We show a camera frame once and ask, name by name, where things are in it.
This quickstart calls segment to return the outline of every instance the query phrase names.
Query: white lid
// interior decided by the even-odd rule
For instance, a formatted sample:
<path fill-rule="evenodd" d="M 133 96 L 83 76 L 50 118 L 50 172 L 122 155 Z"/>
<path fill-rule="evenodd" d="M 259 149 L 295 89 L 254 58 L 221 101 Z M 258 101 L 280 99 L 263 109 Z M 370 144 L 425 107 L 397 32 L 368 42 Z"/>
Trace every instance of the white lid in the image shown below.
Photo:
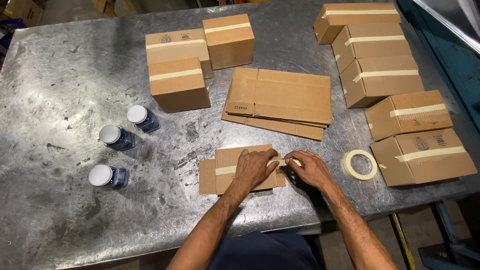
<path fill-rule="evenodd" d="M 135 105 L 127 112 L 128 121 L 139 124 L 147 119 L 147 110 L 142 105 Z"/>
<path fill-rule="evenodd" d="M 106 144 L 112 144 L 120 139 L 120 129 L 115 125 L 106 125 L 98 134 L 100 141 Z"/>
<path fill-rule="evenodd" d="M 97 165 L 95 166 L 88 175 L 88 180 L 90 184 L 96 186 L 103 186 L 106 183 L 110 182 L 112 179 L 113 171 L 107 165 Z"/>

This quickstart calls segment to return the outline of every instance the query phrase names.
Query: left hand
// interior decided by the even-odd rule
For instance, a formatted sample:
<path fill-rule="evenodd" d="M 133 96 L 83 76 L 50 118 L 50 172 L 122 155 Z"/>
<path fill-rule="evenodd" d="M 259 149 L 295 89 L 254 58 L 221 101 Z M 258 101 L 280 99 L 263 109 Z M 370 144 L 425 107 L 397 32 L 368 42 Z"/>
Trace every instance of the left hand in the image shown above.
<path fill-rule="evenodd" d="M 274 149 L 268 149 L 266 152 L 254 151 L 252 153 L 244 149 L 237 163 L 235 179 L 230 186 L 236 186 L 236 188 L 240 188 L 247 193 L 250 192 L 265 181 L 280 164 L 278 161 L 275 161 L 267 167 L 267 162 L 277 155 Z"/>

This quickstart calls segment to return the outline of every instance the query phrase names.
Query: hand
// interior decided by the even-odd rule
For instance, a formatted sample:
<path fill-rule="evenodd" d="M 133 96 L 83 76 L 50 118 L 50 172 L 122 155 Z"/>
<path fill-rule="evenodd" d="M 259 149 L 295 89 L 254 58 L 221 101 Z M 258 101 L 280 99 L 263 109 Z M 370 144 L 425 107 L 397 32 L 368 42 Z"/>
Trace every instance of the hand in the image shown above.
<path fill-rule="evenodd" d="M 304 168 L 290 161 L 291 158 L 303 161 Z M 322 192 L 325 192 L 326 187 L 336 185 L 328 171 L 327 165 L 318 154 L 313 154 L 310 151 L 292 151 L 286 154 L 283 159 L 304 182 L 317 187 Z"/>
<path fill-rule="evenodd" d="M 267 162 L 273 156 L 277 155 L 277 152 L 273 149 L 268 149 L 266 152 L 254 151 L 252 153 L 249 153 L 247 149 L 244 149 L 240 154 L 239 162 L 237 163 L 236 176 L 232 185 L 249 193 L 252 189 L 265 181 L 280 164 L 278 161 L 275 161 L 267 167 Z"/>

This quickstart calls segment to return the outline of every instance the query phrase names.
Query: roll of masking tape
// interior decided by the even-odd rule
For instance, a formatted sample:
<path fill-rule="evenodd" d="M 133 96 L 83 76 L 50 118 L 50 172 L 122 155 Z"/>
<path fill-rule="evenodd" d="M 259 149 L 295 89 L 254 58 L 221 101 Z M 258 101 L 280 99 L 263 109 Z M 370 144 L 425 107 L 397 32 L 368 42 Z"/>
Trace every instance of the roll of masking tape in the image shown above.
<path fill-rule="evenodd" d="M 352 157 L 356 155 L 362 155 L 370 160 L 370 164 L 372 165 L 372 170 L 368 174 L 360 174 L 353 169 Z M 377 174 L 377 170 L 378 170 L 377 162 L 375 161 L 373 156 L 370 153 L 363 150 L 359 150 L 359 149 L 345 153 L 345 155 L 343 156 L 343 167 L 345 168 L 345 171 L 348 173 L 348 175 L 350 175 L 351 177 L 357 180 L 369 180 Z"/>

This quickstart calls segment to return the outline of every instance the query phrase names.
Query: person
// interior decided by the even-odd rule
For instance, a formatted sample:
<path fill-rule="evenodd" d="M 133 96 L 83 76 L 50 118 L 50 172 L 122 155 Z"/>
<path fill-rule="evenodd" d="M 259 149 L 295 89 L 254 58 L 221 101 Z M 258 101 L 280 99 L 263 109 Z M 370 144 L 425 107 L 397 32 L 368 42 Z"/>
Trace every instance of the person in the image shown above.
<path fill-rule="evenodd" d="M 273 149 L 251 153 L 243 150 L 230 187 L 200 219 L 167 269 L 320 269 L 305 240 L 293 233 L 253 232 L 224 239 L 217 247 L 240 203 L 278 166 L 278 161 L 267 166 L 275 155 L 277 152 Z M 345 198 L 319 155 L 293 151 L 284 159 L 304 182 L 324 194 L 356 270 L 397 269 L 385 247 Z M 291 159 L 301 160 L 303 167 Z"/>

